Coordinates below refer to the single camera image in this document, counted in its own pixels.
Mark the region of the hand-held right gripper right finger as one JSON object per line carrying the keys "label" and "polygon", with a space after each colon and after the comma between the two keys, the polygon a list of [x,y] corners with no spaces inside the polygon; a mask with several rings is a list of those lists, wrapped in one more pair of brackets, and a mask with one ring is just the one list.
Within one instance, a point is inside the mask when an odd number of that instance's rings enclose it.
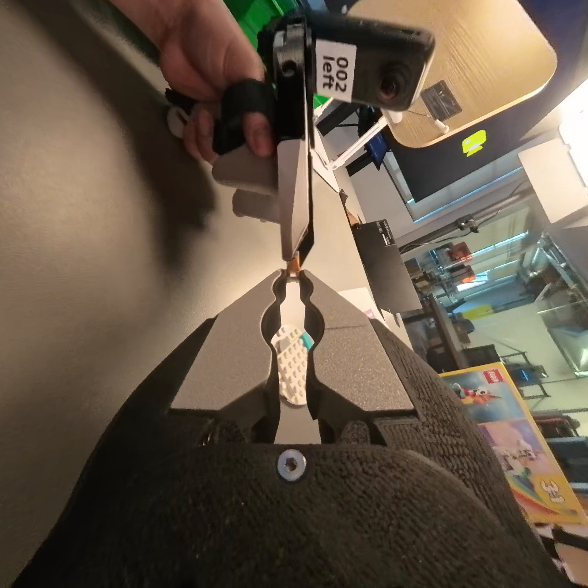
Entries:
{"label": "hand-held right gripper right finger", "polygon": [[306,400],[320,441],[336,443],[349,423],[367,426],[368,439],[383,445],[381,422],[414,420],[415,407],[385,350],[381,321],[308,270],[299,274],[305,329],[313,339],[307,360]]}

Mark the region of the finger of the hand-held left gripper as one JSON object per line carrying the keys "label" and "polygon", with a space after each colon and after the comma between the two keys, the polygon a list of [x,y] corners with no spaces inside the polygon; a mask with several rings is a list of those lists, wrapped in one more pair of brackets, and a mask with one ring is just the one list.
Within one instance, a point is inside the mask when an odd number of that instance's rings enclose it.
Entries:
{"label": "finger of the hand-held left gripper", "polygon": [[303,266],[313,244],[312,156],[307,139],[288,139],[277,146],[276,155],[254,155],[247,145],[217,158],[212,167],[216,182],[235,190],[277,196],[281,221],[282,259],[298,255]]}
{"label": "finger of the hand-held left gripper", "polygon": [[262,222],[280,222],[277,196],[237,189],[232,197],[232,210],[237,217],[250,217]]}

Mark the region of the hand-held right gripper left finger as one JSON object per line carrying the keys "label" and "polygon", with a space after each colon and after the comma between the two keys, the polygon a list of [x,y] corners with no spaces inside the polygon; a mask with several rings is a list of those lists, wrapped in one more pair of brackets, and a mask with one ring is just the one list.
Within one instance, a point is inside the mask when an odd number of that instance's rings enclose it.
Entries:
{"label": "hand-held right gripper left finger", "polygon": [[281,415],[276,350],[283,271],[219,312],[182,382],[172,410],[235,422],[254,442],[274,442]]}

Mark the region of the white round studded plate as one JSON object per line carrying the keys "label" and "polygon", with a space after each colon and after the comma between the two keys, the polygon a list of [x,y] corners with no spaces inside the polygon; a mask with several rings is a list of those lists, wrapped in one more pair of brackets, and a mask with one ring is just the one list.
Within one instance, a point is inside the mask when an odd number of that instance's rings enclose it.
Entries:
{"label": "white round studded plate", "polygon": [[286,324],[273,336],[281,398],[292,406],[307,405],[307,358],[313,348],[311,336],[295,325]]}

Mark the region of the green plastic bin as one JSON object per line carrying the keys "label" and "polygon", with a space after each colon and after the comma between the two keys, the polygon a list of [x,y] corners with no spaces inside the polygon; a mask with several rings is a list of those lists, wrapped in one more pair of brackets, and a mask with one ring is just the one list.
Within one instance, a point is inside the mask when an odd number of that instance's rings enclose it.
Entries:
{"label": "green plastic bin", "polygon": [[297,1],[225,1],[225,5],[255,49],[258,33],[270,21],[299,7]]}

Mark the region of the yellow toy set box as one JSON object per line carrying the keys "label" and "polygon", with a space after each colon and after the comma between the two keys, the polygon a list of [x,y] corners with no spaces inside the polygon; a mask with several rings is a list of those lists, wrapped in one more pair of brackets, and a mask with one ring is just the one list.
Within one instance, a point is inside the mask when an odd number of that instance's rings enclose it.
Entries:
{"label": "yellow toy set box", "polygon": [[503,363],[440,375],[494,452],[535,525],[587,528],[587,515]]}

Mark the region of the person's left hand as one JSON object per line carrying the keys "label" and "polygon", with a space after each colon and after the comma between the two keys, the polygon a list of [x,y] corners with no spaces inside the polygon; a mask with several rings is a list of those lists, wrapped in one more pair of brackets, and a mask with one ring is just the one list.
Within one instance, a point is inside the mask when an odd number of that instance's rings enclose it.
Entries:
{"label": "person's left hand", "polygon": [[223,1],[111,1],[159,53],[170,87],[198,103],[183,130],[188,152],[210,164],[217,104],[232,85],[264,81],[261,58]]}

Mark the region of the small blue tablet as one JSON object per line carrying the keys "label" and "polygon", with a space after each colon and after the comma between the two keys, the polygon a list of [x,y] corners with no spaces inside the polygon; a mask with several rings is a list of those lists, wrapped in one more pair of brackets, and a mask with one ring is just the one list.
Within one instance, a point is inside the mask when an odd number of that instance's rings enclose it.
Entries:
{"label": "small blue tablet", "polygon": [[390,152],[389,134],[386,129],[381,130],[374,135],[364,146],[366,153],[369,155],[371,162],[377,170],[380,170],[381,165]]}

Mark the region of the black cardboard box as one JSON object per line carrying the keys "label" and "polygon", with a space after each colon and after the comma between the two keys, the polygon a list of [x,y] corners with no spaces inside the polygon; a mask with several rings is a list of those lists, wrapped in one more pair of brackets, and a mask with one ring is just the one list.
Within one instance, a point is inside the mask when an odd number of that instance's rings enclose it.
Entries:
{"label": "black cardboard box", "polygon": [[391,314],[421,310],[422,303],[387,221],[355,224],[351,232],[378,307]]}

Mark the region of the wooden board with white stand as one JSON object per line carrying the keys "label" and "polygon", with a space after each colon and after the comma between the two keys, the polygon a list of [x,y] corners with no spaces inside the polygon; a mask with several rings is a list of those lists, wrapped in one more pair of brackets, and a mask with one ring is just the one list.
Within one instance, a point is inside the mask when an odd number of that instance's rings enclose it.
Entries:
{"label": "wooden board with white stand", "polygon": [[445,81],[461,112],[441,122],[422,98],[401,115],[383,109],[380,119],[334,160],[316,149],[317,171],[346,164],[385,125],[407,148],[435,146],[534,96],[556,71],[554,49],[518,1],[358,1],[350,14],[428,29],[436,49],[424,88]]}

